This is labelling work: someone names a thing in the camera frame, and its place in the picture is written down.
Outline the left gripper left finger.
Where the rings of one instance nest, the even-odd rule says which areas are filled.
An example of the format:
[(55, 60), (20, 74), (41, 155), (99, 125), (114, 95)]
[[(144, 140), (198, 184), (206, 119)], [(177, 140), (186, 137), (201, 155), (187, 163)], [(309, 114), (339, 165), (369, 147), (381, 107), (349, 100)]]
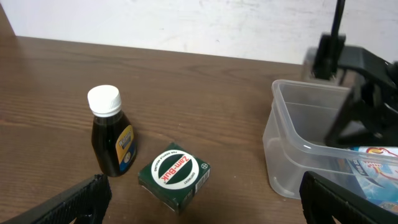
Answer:
[(112, 198), (108, 176), (96, 174), (6, 223), (102, 223)]

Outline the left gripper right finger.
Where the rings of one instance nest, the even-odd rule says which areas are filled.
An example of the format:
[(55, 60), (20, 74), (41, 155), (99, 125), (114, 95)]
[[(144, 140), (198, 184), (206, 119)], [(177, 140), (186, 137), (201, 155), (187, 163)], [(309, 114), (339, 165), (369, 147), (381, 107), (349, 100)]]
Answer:
[(304, 173), (299, 193), (309, 224), (397, 224), (397, 215), (312, 171)]

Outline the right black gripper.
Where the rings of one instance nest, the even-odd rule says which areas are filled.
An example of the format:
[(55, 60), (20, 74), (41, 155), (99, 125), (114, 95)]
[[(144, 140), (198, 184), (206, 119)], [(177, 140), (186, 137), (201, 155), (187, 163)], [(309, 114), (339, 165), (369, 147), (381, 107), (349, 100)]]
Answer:
[(324, 138), (329, 147), (397, 146), (397, 64), (323, 34), (312, 73), (330, 80), (338, 70), (357, 74)]

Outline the blue cooling patch box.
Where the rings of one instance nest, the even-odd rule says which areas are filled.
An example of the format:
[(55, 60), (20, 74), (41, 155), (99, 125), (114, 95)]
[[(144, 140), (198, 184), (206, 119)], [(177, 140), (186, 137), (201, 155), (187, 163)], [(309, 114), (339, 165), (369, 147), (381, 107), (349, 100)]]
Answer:
[(397, 166), (366, 158), (365, 154), (397, 158), (397, 147), (356, 146), (334, 149), (341, 154), (338, 183), (369, 202), (397, 214)]

